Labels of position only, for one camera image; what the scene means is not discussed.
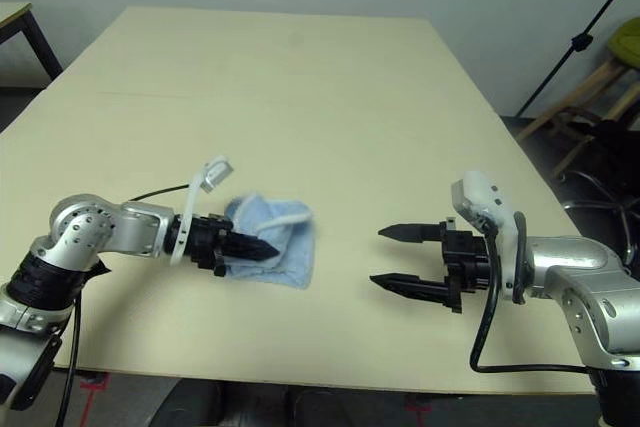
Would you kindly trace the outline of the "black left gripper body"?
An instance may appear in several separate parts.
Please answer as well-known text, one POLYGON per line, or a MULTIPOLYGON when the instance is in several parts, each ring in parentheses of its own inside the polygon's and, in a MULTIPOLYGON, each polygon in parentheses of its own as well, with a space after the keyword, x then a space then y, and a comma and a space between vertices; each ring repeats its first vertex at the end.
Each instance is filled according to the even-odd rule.
POLYGON ((231 246, 233 224, 225 216, 194 216, 185 241, 178 241, 177 235, 182 232, 182 217, 174 217, 174 246, 183 246, 184 254, 198 268, 211 271, 216 277, 225 277, 227 264, 224 256, 231 246))

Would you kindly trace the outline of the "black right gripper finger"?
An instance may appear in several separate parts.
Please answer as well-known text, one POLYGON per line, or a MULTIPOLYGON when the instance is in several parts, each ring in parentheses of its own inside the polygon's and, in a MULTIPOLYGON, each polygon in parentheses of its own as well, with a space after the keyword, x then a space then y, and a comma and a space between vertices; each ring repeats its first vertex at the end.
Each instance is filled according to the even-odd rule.
POLYGON ((380 229, 378 234, 400 242, 439 242, 441 240, 439 224, 394 224, 380 229))
POLYGON ((405 298, 445 305, 448 286, 443 282, 422 280, 416 275, 388 273, 372 275, 369 279, 379 287, 405 298))

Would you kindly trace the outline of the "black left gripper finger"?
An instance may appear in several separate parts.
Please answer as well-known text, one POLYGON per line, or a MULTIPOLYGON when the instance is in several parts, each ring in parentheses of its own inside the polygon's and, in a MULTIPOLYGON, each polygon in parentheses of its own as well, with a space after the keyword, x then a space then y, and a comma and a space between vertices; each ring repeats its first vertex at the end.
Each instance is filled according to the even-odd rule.
POLYGON ((225 252, 277 252, 267 241, 256 236, 229 232, 224 242, 225 252))
POLYGON ((249 260, 265 261, 278 256, 278 250, 271 247, 249 247, 249 248, 225 248, 226 257, 249 260))

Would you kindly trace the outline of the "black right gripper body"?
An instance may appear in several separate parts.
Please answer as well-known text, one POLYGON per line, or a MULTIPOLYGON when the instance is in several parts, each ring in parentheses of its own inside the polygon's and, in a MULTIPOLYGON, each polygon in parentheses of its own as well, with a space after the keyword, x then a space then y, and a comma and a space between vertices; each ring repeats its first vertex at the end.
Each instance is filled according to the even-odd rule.
POLYGON ((439 223, 441 252, 447 274, 444 283, 447 297, 444 305, 452 312, 462 311, 462 293, 486 290, 490 281, 490 266, 483 237, 471 231, 455 229, 455 221, 439 223))

